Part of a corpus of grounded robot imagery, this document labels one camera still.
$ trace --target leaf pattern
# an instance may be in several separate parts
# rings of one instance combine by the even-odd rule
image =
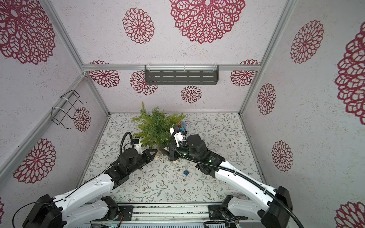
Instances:
[[[127,113],[110,116],[84,181],[98,175],[118,157],[123,134],[137,131],[137,124],[131,122],[136,116]],[[261,181],[237,113],[189,113],[184,121],[188,135],[199,134],[209,150]],[[158,156],[109,195],[117,202],[220,202],[227,195],[248,199],[229,184],[200,172],[195,163],[184,159],[172,162],[166,156]]]

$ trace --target cable clip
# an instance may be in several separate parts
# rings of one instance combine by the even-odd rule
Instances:
[[[214,72],[214,70],[215,69],[217,69],[218,67],[217,67],[217,64],[214,64],[214,66],[213,66],[213,71],[212,72]]]
[[[60,107],[53,107],[53,108],[58,108],[58,109],[61,109],[62,111],[65,111],[63,108],[60,108]]]

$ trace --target wire rack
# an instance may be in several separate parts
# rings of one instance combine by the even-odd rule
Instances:
[[[74,96],[74,97],[76,97],[76,100],[73,102],[73,103],[71,103],[69,100],[72,98],[72,96]],[[67,93],[65,93],[65,94],[63,94],[60,98],[63,98],[63,99],[65,99],[67,102],[65,102],[61,107],[52,107],[52,110],[51,110],[51,120],[55,123],[55,124],[57,124],[57,125],[62,125],[64,128],[66,128],[66,129],[71,129],[71,128],[68,128],[68,127],[66,127],[63,123],[62,123],[62,121],[64,120],[64,118],[66,117],[66,116],[68,116],[69,118],[71,118],[71,119],[74,119],[73,117],[71,117],[68,113],[69,113],[69,111],[72,109],[72,108],[74,108],[75,110],[77,110],[76,108],[75,108],[75,103],[77,102],[77,101],[79,101],[81,104],[85,104],[85,103],[87,103],[87,102],[82,102],[81,100],[80,100],[80,95],[75,91],[75,90],[70,90],[70,91],[68,91]],[[65,112],[65,110],[63,109],[63,106],[65,105],[65,104],[70,104],[71,105],[71,107]],[[59,120],[59,119],[57,119],[56,118],[56,116],[57,116],[57,114],[58,114],[58,112],[59,111],[62,111],[65,115],[62,117],[62,119],[61,120]]]

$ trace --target cable tie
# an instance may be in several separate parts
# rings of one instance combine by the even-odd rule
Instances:
[[[60,108],[60,107],[53,107],[53,108],[58,108],[58,109],[61,109],[62,111],[64,111],[64,109],[63,108]]]

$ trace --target black cable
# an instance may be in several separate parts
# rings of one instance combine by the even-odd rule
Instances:
[[[131,139],[131,145],[132,145],[132,148],[134,148],[134,143],[133,143],[133,137],[132,137],[132,133],[130,133],[129,131],[126,132],[124,135],[123,135],[123,138],[122,138],[122,141],[120,142],[120,146],[119,146],[119,155],[121,155],[123,153],[123,144],[124,144],[124,140],[126,139],[127,135],[129,135],[130,139]]]
[[[178,155],[188,161],[197,163],[197,164],[201,164],[201,165],[205,165],[205,166],[209,166],[209,167],[213,167],[216,169],[221,169],[230,173],[233,173],[235,175],[238,175],[239,177],[242,177],[243,179],[247,180],[248,182],[250,182],[251,184],[255,185],[257,188],[259,188],[261,191],[263,191],[265,194],[269,195],[270,197],[272,197],[274,200],[276,200],[281,207],[284,208],[284,210],[293,218],[293,220],[295,221],[295,223],[297,223],[299,228],[304,228],[304,226],[302,225],[302,223],[299,221],[299,219],[295,216],[295,214],[293,212],[290,211],[290,209],[285,205],[285,203],[283,203],[280,199],[278,199],[275,195],[273,195],[271,192],[269,192],[268,190],[266,190],[266,188],[264,188],[263,186],[261,186],[259,183],[257,183],[256,181],[252,180],[251,178],[246,177],[245,175],[236,172],[235,170],[226,168],[226,167],[222,167],[222,166],[216,166],[216,165],[212,165],[209,163],[205,163],[205,162],[199,162],[196,161],[194,159],[191,159],[187,156],[184,156],[177,148],[177,146],[175,145],[175,134],[176,133],[182,133],[183,135],[186,134],[184,131],[182,130],[176,130],[172,133],[171,135],[171,144],[172,147],[175,149],[175,151],[178,153]]]
[[[203,222],[203,225],[204,225],[205,228],[210,228],[209,226],[207,226],[207,224],[231,223],[231,222],[237,221],[239,219],[243,219],[243,218],[245,218],[245,216],[237,216],[237,217],[234,217],[234,218],[231,218],[231,219],[221,220],[221,221],[206,221],[206,222]]]

